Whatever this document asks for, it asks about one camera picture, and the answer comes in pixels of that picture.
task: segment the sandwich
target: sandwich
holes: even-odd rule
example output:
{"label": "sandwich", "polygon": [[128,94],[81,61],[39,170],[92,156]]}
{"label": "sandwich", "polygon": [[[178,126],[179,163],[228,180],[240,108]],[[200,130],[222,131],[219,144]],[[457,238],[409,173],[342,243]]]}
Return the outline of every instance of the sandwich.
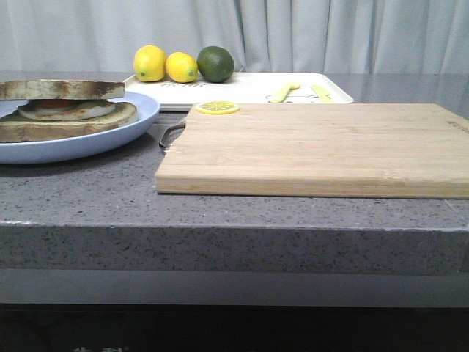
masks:
{"label": "sandwich", "polygon": [[123,82],[47,80],[0,83],[0,100],[26,100],[0,117],[0,142],[38,142],[104,132],[135,122]]}

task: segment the wooden cutting board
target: wooden cutting board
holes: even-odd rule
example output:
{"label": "wooden cutting board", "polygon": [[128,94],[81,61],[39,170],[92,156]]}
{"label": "wooden cutting board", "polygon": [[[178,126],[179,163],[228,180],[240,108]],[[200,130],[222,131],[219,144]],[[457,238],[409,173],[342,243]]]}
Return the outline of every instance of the wooden cutting board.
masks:
{"label": "wooden cutting board", "polygon": [[469,121],[435,104],[242,104],[189,111],[163,193],[469,198]]}

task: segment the toasted bread slice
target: toasted bread slice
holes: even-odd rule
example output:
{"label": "toasted bread slice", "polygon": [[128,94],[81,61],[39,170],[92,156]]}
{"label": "toasted bread slice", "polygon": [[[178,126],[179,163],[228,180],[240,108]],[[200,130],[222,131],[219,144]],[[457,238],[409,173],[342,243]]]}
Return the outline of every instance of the toasted bread slice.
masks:
{"label": "toasted bread slice", "polygon": [[0,100],[122,98],[124,82],[39,79],[0,83]]}
{"label": "toasted bread slice", "polygon": [[132,103],[116,103],[113,112],[86,120],[36,121],[18,111],[0,118],[0,142],[38,142],[104,132],[137,121],[137,108]]}

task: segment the lemon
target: lemon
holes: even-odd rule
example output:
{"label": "lemon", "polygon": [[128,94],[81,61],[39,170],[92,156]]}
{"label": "lemon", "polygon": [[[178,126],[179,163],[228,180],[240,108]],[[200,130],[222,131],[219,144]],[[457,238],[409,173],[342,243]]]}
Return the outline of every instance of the lemon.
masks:
{"label": "lemon", "polygon": [[139,81],[160,81],[166,71],[166,54],[162,48],[146,45],[137,50],[133,58],[133,70]]}
{"label": "lemon", "polygon": [[168,56],[166,72],[173,81],[187,83],[199,76],[196,60],[189,54],[177,51]]}
{"label": "lemon", "polygon": [[239,109],[240,106],[236,103],[233,103],[232,101],[222,100],[210,101],[208,103],[200,103],[196,105],[196,110],[204,114],[231,114],[232,112],[236,112]]}

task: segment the white tray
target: white tray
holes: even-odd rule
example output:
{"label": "white tray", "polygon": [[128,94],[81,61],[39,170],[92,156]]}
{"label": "white tray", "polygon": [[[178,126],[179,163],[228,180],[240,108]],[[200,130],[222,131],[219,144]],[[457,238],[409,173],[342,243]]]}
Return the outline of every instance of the white tray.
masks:
{"label": "white tray", "polygon": [[211,100],[230,100],[235,103],[268,103],[268,97],[289,81],[297,81],[300,88],[292,90],[285,103],[319,103],[311,85],[327,89],[334,103],[352,103],[353,99],[328,77],[319,73],[233,73],[222,84],[210,83],[199,77],[191,83],[171,80],[140,82],[135,76],[127,78],[125,90],[156,99],[161,110],[189,111],[195,103]]}

